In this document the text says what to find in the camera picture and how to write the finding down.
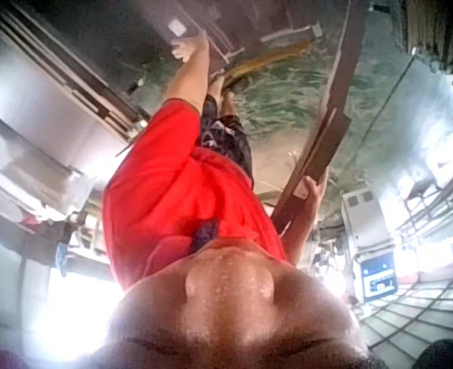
shorts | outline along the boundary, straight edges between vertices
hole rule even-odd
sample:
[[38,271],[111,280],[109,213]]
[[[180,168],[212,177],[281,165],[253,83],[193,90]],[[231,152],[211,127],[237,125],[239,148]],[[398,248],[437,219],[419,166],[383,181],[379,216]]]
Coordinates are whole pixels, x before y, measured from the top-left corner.
[[218,118],[216,100],[207,95],[201,116],[201,134],[195,143],[209,148],[234,161],[247,176],[253,187],[251,150],[246,134],[237,115],[225,115]]

sunlight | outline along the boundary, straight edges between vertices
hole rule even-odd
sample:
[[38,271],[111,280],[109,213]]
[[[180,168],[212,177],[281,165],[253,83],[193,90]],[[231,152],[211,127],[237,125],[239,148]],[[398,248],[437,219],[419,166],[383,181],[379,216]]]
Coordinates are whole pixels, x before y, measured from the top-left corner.
[[71,361],[95,351],[105,339],[107,323],[124,293],[113,282],[52,269],[48,299],[37,332],[46,354]]

red t-shirt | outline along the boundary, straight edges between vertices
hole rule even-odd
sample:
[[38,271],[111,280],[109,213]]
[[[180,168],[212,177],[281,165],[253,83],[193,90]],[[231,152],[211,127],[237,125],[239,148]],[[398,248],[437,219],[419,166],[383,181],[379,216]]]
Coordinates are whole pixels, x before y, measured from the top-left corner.
[[218,237],[243,237],[286,260],[281,239],[243,170],[198,148],[198,112],[171,100],[153,117],[103,194],[112,271],[130,288],[190,254],[198,226],[218,219]]

wooden beam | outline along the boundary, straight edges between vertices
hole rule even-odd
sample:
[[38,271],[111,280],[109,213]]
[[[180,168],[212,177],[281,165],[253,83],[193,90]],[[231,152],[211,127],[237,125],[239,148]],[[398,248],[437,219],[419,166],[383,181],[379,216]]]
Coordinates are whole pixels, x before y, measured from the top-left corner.
[[322,100],[315,134],[308,137],[295,169],[271,216],[279,234],[302,209],[304,200],[293,194],[298,183],[306,175],[316,181],[322,176],[351,123],[351,119],[344,114],[344,108],[349,85],[358,64],[367,11],[367,0],[348,0],[344,29]]

person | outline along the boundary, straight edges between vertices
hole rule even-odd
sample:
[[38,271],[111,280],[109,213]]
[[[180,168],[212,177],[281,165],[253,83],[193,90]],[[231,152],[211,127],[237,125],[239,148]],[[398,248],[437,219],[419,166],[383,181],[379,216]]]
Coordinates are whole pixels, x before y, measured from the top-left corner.
[[[304,211],[280,237],[251,190],[231,94],[221,97],[221,78],[208,87],[207,35],[176,46],[185,63],[103,194],[108,256],[126,295],[91,363],[385,367],[345,304],[295,267],[327,173],[304,179]],[[219,105],[227,118],[211,115]]]

